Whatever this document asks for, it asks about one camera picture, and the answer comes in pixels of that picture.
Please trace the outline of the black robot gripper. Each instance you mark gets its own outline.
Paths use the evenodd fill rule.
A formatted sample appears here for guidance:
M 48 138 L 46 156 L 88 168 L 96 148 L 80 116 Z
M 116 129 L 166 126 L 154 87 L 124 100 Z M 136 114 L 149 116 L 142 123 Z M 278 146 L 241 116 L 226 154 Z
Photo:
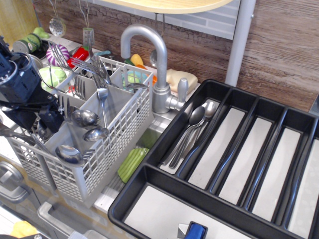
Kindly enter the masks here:
M 25 53 L 12 53 L 0 37 L 0 106 L 4 114 L 24 129 L 40 118 L 52 133 L 64 122 L 57 98 L 41 87 L 41 76 Z

